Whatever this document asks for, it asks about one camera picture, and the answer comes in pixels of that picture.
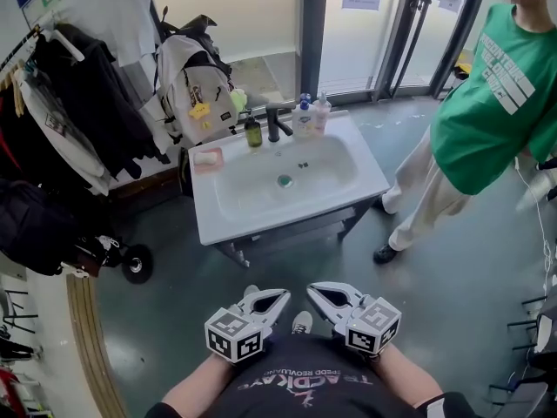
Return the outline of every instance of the white jacket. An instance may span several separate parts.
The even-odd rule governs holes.
[[[23,101],[30,115],[70,167],[103,195],[108,195],[109,173],[89,140],[57,106],[53,96],[41,92],[34,79],[23,70],[15,73]]]

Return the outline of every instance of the soap bottle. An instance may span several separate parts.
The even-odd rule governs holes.
[[[292,111],[292,129],[294,136],[308,137],[313,130],[315,112],[317,107],[310,104],[311,96],[303,93],[300,96],[300,103]]]
[[[250,147],[260,147],[263,144],[261,135],[261,124],[250,115],[244,124],[245,138]]]
[[[327,94],[325,91],[321,92],[321,97],[316,100],[313,105],[317,108],[315,112],[315,133],[319,136],[325,134],[325,126],[329,113],[331,112],[331,103],[327,101]]]

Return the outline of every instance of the glass door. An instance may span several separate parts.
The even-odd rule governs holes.
[[[326,91],[337,104],[428,94],[480,1],[304,0],[302,91]]]
[[[319,93],[370,90],[399,0],[326,0]]]
[[[441,57],[451,39],[464,0],[422,0],[413,24],[412,40],[397,69],[392,94],[399,87],[426,86],[432,81]]]

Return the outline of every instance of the faucet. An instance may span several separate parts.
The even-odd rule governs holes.
[[[293,134],[292,129],[279,121],[279,110],[281,109],[291,109],[296,108],[295,102],[272,102],[265,106],[265,111],[267,112],[267,127],[269,129],[269,141],[276,143],[279,141],[279,129],[282,130],[286,136],[291,136]]]

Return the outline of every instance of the black bag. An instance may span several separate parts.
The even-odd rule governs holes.
[[[168,7],[164,8],[164,16],[166,17],[166,11]],[[198,42],[201,47],[207,51],[207,53],[211,56],[212,60],[215,62],[217,67],[226,75],[228,80],[230,81],[232,75],[232,67],[229,64],[223,62],[220,58],[220,51],[218,48],[213,44],[211,36],[207,34],[207,28],[209,26],[217,26],[214,20],[212,20],[208,16],[204,16],[203,14],[195,17],[189,23],[182,26],[182,28],[177,28],[169,24],[168,22],[163,21],[161,22],[164,35],[166,38],[170,36],[186,36],[192,40]]]
[[[0,179],[0,251],[10,260],[44,275],[60,273],[75,253],[76,218],[26,181]]]

